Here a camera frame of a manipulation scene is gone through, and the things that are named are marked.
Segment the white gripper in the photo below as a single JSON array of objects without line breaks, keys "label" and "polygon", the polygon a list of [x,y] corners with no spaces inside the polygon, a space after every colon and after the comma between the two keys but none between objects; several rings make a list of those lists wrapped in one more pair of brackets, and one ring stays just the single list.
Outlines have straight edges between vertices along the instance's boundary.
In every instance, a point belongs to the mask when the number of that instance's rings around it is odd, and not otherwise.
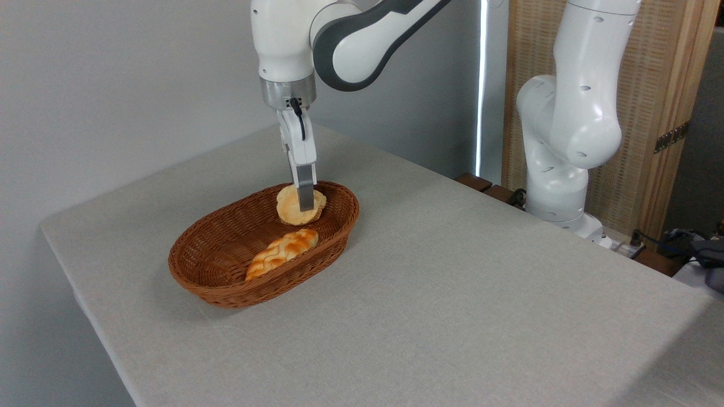
[{"label": "white gripper", "polygon": [[314,209],[314,186],[317,183],[317,152],[311,120],[305,109],[298,116],[292,109],[277,109],[283,145],[290,160],[292,179],[300,212]]}]

